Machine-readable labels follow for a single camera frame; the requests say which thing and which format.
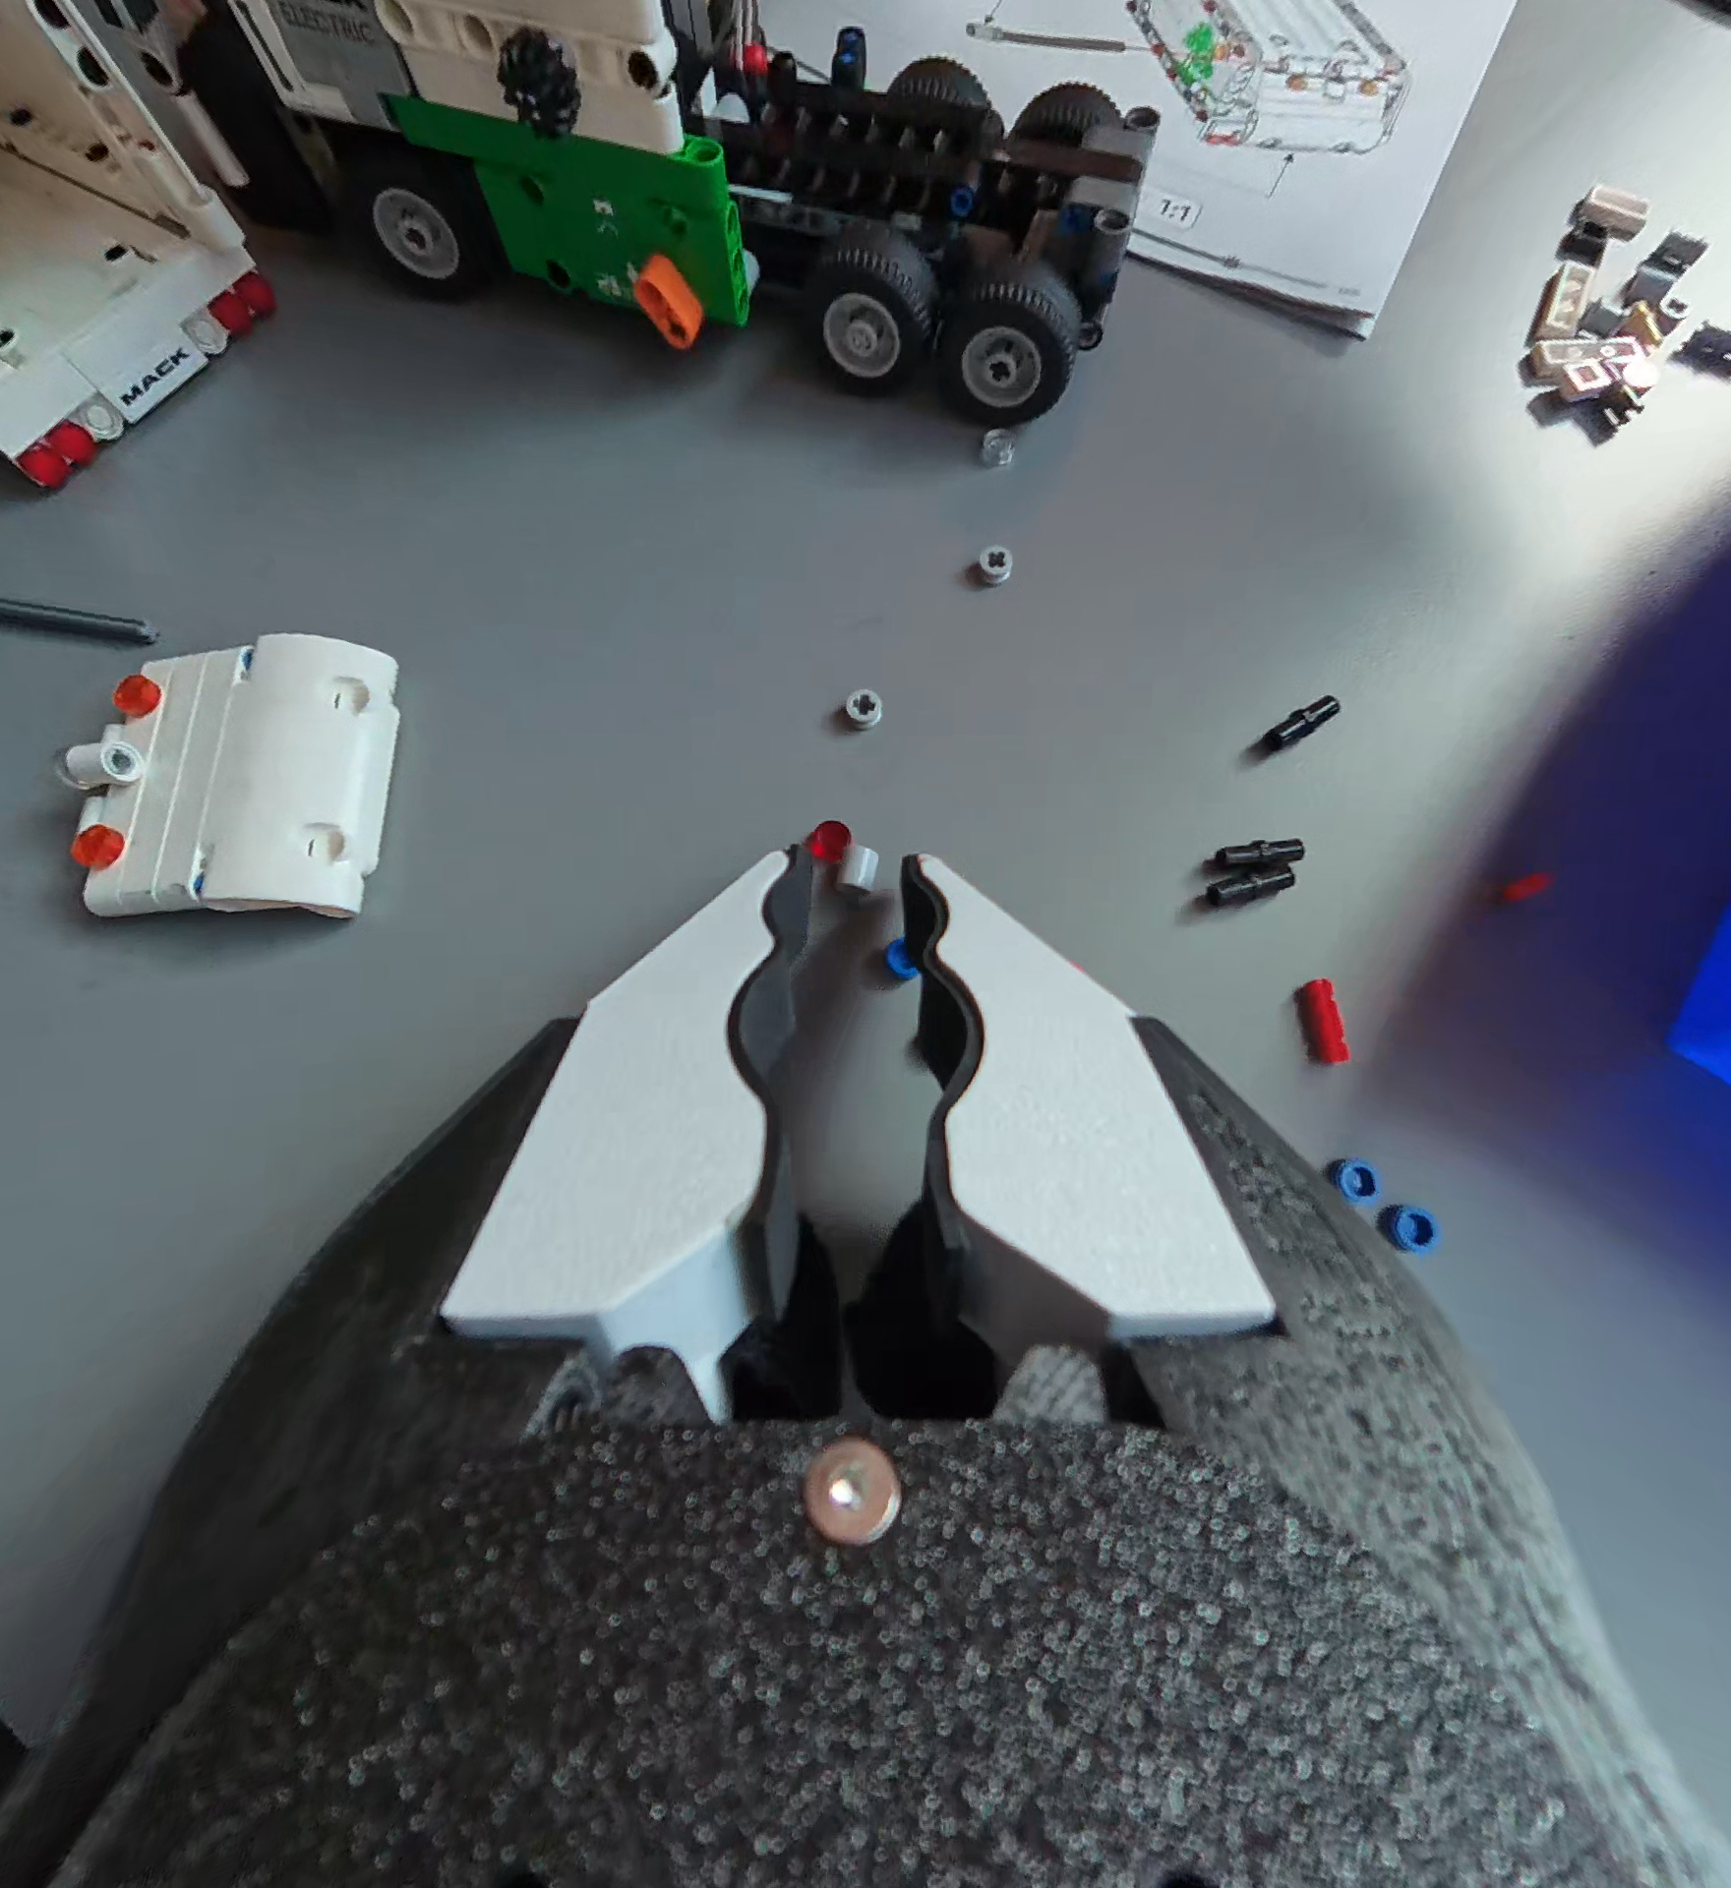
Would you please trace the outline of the white curved lego panel assembly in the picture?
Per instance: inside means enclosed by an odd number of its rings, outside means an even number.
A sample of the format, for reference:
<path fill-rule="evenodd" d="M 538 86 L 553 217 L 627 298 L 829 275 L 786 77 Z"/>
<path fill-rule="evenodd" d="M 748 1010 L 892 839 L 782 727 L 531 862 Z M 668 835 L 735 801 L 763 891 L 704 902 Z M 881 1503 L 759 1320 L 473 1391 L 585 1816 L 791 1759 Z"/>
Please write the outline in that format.
<path fill-rule="evenodd" d="M 359 914 L 382 854 L 398 662 L 315 633 L 156 658 L 116 718 L 65 749 L 70 845 L 98 918 L 182 909 Z"/>

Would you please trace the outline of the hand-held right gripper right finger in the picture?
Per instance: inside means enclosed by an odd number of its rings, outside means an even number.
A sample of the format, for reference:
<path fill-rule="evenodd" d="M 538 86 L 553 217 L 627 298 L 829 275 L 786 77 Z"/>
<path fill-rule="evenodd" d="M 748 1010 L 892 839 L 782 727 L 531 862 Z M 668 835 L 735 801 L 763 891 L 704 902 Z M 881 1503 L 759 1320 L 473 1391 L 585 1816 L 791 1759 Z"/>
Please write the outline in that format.
<path fill-rule="evenodd" d="M 1258 1333 L 1278 1317 L 1157 1055 L 1174 1045 L 939 857 L 900 862 L 932 1300 L 983 1343 Z"/>

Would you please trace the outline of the white green lego truck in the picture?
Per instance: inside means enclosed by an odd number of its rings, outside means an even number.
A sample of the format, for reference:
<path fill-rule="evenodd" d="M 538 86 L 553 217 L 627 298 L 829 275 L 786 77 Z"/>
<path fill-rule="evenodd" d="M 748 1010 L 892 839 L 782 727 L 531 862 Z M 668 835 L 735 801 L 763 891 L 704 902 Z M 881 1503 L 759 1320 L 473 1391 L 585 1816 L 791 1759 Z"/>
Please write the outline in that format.
<path fill-rule="evenodd" d="M 871 73 L 876 4 L 186 4 L 177 101 L 259 223 L 351 235 L 419 297 L 502 272 L 674 350 L 799 305 L 837 387 L 1015 430 L 1104 336 L 1155 107 L 962 59 Z"/>

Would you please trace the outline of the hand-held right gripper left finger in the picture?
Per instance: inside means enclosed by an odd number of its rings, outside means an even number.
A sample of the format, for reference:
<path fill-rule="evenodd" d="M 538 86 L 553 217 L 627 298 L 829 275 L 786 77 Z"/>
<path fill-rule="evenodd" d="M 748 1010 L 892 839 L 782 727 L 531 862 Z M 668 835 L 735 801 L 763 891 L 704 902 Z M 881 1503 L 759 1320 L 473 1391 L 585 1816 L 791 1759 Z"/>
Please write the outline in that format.
<path fill-rule="evenodd" d="M 799 1263 L 771 1084 L 812 891 L 774 850 L 588 1002 L 439 1306 L 457 1335 L 666 1350 L 730 1415 L 722 1358 Z"/>

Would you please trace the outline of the pile of small tan pieces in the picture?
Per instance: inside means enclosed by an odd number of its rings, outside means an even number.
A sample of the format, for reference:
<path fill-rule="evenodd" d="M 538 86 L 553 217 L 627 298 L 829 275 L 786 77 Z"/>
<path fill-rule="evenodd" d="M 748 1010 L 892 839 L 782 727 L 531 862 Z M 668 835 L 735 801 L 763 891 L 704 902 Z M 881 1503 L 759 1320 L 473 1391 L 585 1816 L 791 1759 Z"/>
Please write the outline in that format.
<path fill-rule="evenodd" d="M 1647 412 L 1670 366 L 1731 384 L 1731 320 L 1693 298 L 1710 237 L 1676 226 L 1647 242 L 1648 223 L 1650 201 L 1611 181 L 1570 203 L 1517 360 L 1537 416 L 1596 442 Z"/>

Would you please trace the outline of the lego instruction booklet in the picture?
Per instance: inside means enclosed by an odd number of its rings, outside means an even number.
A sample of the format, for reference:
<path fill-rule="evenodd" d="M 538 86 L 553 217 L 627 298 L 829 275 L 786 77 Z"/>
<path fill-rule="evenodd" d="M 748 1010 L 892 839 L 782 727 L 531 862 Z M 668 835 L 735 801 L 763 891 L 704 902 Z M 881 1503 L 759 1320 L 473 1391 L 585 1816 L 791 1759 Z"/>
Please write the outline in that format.
<path fill-rule="evenodd" d="M 771 47 L 866 81 L 917 59 L 977 76 L 1007 129 L 1051 82 L 1154 107 L 1128 251 L 1298 304 L 1364 337 L 1382 313 L 1512 2 L 767 2 Z"/>

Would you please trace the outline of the dark grey lego axle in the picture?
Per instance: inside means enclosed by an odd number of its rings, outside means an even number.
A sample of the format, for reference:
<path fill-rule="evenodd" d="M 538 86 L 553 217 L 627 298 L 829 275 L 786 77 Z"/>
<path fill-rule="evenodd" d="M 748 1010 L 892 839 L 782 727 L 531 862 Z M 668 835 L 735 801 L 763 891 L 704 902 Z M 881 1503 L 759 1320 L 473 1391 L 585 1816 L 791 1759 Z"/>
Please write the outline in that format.
<path fill-rule="evenodd" d="M 160 633 L 138 616 L 65 606 L 52 601 L 18 601 L 0 596 L 0 628 L 25 633 L 65 633 L 86 640 L 151 647 Z"/>

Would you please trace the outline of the white lego container box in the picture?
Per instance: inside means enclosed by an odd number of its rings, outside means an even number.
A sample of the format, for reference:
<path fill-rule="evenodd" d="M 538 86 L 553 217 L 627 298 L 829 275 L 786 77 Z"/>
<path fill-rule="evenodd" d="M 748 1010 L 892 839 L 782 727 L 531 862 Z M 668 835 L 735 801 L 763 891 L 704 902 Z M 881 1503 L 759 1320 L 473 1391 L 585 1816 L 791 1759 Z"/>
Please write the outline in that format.
<path fill-rule="evenodd" d="M 274 310 L 82 8 L 0 2 L 0 457 L 64 488 Z"/>

